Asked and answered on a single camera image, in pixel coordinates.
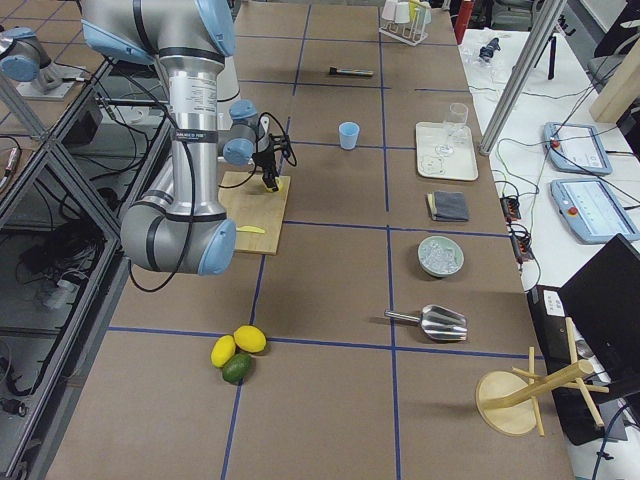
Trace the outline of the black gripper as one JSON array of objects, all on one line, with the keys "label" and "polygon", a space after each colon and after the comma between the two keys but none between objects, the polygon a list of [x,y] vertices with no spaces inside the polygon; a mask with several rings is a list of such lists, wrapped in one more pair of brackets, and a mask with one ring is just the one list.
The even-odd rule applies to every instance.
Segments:
[{"label": "black gripper", "polygon": [[262,170],[262,180],[267,190],[279,190],[279,177],[276,166],[275,152],[280,146],[279,135],[268,135],[267,146],[253,154],[253,162]]}]

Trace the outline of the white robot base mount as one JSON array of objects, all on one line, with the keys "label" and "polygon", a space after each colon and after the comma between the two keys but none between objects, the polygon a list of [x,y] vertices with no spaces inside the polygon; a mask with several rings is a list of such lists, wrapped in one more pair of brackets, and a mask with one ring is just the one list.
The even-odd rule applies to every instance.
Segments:
[{"label": "white robot base mount", "polygon": [[233,56],[225,58],[223,70],[217,76],[217,100],[219,103],[234,102],[240,97],[240,87]]}]

